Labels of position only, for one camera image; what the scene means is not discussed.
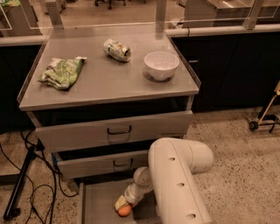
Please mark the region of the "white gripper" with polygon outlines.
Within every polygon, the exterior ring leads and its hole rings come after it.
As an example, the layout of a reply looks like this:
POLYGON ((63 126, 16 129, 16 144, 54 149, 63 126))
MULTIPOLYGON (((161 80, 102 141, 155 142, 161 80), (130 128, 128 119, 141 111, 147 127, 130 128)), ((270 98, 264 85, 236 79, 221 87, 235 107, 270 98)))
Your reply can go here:
POLYGON ((130 184, 124 195, 121 195, 115 203, 115 210, 119 211, 122 208, 136 206, 143 198, 144 195, 153 190, 152 185, 137 185, 136 183, 130 184))

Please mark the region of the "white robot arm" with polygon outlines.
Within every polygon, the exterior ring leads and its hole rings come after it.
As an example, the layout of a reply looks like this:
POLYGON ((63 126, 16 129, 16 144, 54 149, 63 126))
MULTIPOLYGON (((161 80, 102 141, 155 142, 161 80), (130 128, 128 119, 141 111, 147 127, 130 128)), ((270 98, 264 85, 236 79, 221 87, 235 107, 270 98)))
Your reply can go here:
POLYGON ((212 219, 193 180, 214 164, 204 143, 164 137, 148 151, 148 165, 136 169, 133 182, 115 203, 121 217, 128 216, 146 194, 153 192, 162 224, 211 224, 212 219))

